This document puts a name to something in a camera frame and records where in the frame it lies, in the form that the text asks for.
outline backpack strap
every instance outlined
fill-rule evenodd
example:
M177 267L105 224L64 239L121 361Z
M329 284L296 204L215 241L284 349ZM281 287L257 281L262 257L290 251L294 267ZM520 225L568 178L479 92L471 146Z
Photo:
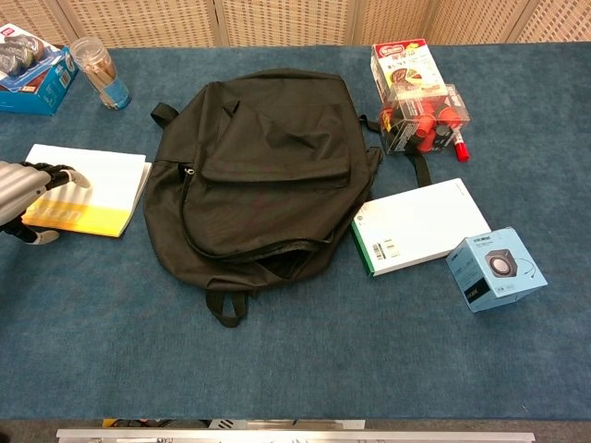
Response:
M150 115L159 127L166 129L166 127L176 119L178 111L171 105L160 102L154 107L154 109L152 109Z
M223 300L225 293L207 290L205 293L205 301L211 313L220 320L227 328L235 328L240 324L242 318L247 315L247 297L254 295L255 291L236 291L232 293L232 306L234 307L235 316L227 316L223 313Z
M404 156L413 164L415 167L416 185L418 187L432 185L431 173L428 171L427 160L419 153L406 152Z
M373 122L369 120L365 114L361 114L359 116L359 123L365 125L366 128L369 129L371 132L377 132L378 134L381 133L380 124L378 122Z
M372 122L368 119L365 114L359 116L359 123L365 125L371 132L377 132L380 134L380 124L378 122ZM431 182L431 173L428 170L427 161L418 152L406 152L404 154L406 158L413 164L415 168L416 184L418 187L429 186Z

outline small speaker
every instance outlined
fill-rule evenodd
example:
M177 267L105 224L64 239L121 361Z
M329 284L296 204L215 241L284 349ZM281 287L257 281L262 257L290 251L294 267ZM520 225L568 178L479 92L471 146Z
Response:
M517 275L517 263L509 249L497 249L490 251L485 260L495 277L515 277Z

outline robotic arm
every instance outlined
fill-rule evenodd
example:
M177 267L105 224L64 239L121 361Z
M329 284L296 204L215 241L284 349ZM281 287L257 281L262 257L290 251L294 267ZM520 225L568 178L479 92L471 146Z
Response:
M69 182L90 187L84 175L63 164L0 162L0 232L15 235L32 245L53 242L59 233L35 232L22 222L22 216L45 192Z

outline blue carpet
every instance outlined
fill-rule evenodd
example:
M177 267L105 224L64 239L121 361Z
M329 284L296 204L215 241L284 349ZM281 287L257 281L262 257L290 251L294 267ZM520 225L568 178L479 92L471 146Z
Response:
M263 293L225 329L156 261L138 208L120 239L0 236L0 417L591 419L591 44L433 47L472 115L462 177L549 286L474 315L444 260L367 277L351 236L319 277ZM54 117L0 115L0 158L33 143L145 153L158 101L269 67L340 74L376 115L367 47L116 50L133 95L105 109L78 76ZM379 141L368 135L368 144ZM388 157L375 198L416 186Z

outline book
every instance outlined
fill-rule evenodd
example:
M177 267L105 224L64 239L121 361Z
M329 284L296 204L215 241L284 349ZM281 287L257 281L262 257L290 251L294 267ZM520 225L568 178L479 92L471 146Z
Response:
M145 155L39 144L27 162L71 166L90 188L68 183L47 191L29 206L25 224L112 237L129 224L151 169Z

